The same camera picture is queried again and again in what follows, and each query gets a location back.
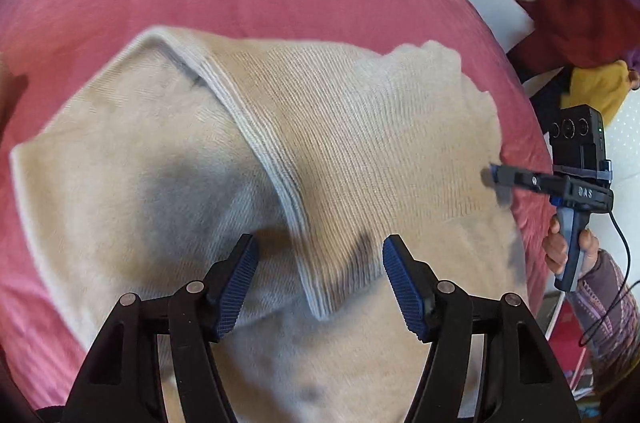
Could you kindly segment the patterned right sleeve forearm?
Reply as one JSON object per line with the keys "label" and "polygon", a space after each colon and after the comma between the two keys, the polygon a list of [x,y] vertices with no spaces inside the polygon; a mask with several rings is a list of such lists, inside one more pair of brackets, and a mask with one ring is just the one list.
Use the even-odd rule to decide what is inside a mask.
{"label": "patterned right sleeve forearm", "polygon": [[567,299],[584,331],[596,384],[610,388],[639,363],[639,307],[607,251],[599,252],[597,264]]}

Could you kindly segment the operator right hand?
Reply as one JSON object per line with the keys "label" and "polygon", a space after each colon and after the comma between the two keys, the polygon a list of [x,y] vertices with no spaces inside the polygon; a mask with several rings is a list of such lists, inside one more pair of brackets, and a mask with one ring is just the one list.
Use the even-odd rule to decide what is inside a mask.
{"label": "operator right hand", "polygon": [[[581,278],[590,273],[597,264],[600,244],[598,238],[589,229],[580,232],[578,242],[584,255],[582,271],[578,275]],[[551,217],[548,235],[542,241],[542,248],[549,270],[554,275],[562,275],[568,261],[568,244],[561,233],[560,222],[556,216]]]}

